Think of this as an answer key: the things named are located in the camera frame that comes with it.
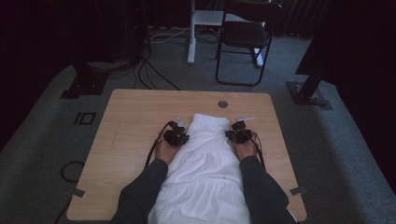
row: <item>table top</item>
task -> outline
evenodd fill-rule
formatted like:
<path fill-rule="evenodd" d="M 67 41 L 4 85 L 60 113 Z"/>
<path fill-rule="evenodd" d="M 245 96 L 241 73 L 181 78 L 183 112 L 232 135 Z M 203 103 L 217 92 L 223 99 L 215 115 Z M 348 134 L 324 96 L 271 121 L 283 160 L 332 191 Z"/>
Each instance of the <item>table top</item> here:
<path fill-rule="evenodd" d="M 219 101 L 227 102 L 226 108 Z M 271 97 L 266 93 L 222 91 L 114 90 L 92 143 L 77 189 L 67 210 L 71 220 L 110 220 L 117 210 L 120 191 L 142 171 L 152 143 L 163 125 L 180 118 L 191 123 L 194 114 L 246 120 L 258 133 L 267 172 L 287 193 L 288 209 L 299 221 L 306 219 L 288 151 Z"/>

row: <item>folded fabric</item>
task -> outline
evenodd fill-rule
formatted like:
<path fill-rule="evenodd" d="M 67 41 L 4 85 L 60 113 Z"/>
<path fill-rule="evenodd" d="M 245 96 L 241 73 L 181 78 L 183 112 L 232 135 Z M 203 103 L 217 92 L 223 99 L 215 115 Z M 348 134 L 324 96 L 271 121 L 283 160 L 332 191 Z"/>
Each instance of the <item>folded fabric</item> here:
<path fill-rule="evenodd" d="M 148 223 L 250 223 L 226 118 L 195 114 Z"/>

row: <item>black metal base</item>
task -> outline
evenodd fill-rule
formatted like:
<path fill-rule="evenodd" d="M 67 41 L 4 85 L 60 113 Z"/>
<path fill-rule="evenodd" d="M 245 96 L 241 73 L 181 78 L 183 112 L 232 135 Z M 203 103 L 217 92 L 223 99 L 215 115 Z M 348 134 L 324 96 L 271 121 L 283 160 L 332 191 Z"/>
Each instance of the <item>black metal base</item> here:
<path fill-rule="evenodd" d="M 288 85 L 291 97 L 296 105 L 318 105 L 320 109 L 332 110 L 330 102 L 323 98 L 319 89 L 316 89 L 314 94 L 306 99 L 299 94 L 301 87 L 304 85 L 303 82 L 286 82 L 286 84 Z"/>
<path fill-rule="evenodd" d="M 77 99 L 80 95 L 101 95 L 109 73 L 91 70 L 87 76 L 77 75 L 61 99 Z"/>

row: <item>dark sleeve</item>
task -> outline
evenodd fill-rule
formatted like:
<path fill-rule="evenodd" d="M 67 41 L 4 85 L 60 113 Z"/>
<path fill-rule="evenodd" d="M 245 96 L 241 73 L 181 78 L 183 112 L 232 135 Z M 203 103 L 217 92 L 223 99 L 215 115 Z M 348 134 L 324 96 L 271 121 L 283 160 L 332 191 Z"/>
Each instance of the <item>dark sleeve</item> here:
<path fill-rule="evenodd" d="M 255 156 L 241 160 L 245 201 L 252 224 L 296 223 L 286 208 L 289 198 L 276 181 L 262 168 Z"/>
<path fill-rule="evenodd" d="M 137 179 L 122 189 L 117 212 L 110 223 L 147 223 L 167 173 L 166 162 L 154 159 Z"/>

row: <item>chair backrest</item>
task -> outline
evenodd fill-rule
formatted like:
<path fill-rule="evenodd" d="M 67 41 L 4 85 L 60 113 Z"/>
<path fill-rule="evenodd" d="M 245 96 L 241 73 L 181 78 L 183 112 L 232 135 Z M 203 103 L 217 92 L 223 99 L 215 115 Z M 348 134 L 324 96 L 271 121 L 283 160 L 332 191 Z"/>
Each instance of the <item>chair backrest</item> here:
<path fill-rule="evenodd" d="M 274 26 L 282 15 L 282 6 L 276 3 L 229 0 L 224 6 L 224 14 L 231 13 L 246 21 L 265 22 Z"/>

